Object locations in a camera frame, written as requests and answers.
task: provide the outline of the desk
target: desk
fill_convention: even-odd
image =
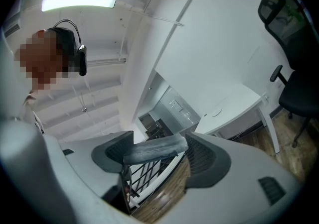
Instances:
[[[221,108],[222,111],[215,117],[213,117],[214,111],[204,115],[195,132],[202,134],[218,133],[222,127],[231,123],[249,110],[256,109],[263,125],[268,127],[275,153],[279,152],[279,144],[274,125],[269,114],[265,111],[262,97],[253,90],[242,84],[237,85],[233,92],[217,104],[215,108]]]

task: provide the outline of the wooden floor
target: wooden floor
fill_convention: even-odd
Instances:
[[[300,136],[297,148],[292,148],[293,138],[300,129],[302,122],[303,119],[296,115],[292,119],[288,119],[286,110],[282,110],[273,118],[280,147],[278,154],[275,154],[271,137],[264,127],[238,139],[237,142],[265,151],[300,181],[304,181],[317,159],[319,122],[312,120]],[[132,216],[145,223],[156,222],[183,197],[184,185],[189,176],[188,160],[184,157],[167,182],[142,204],[141,208],[136,210]]]

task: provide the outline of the chair wheel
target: chair wheel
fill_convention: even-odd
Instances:
[[[293,148],[296,148],[298,145],[298,142],[297,141],[294,141],[293,144],[291,145]]]

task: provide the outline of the office chair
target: office chair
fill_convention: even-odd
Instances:
[[[265,29],[279,42],[294,70],[287,81],[280,73],[283,66],[279,65],[270,81],[274,82],[279,77],[285,85],[279,104],[290,112],[289,118],[293,113],[305,117],[292,144],[295,148],[311,118],[319,117],[319,81],[316,73],[319,44],[298,0],[262,0],[258,15]]]

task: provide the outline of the chair armrest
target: chair armrest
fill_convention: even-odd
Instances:
[[[285,77],[280,73],[281,69],[282,69],[283,65],[279,65],[273,72],[273,74],[270,77],[270,81],[274,82],[277,77],[279,77],[279,79],[283,82],[283,84],[286,85],[287,80],[285,79]]]

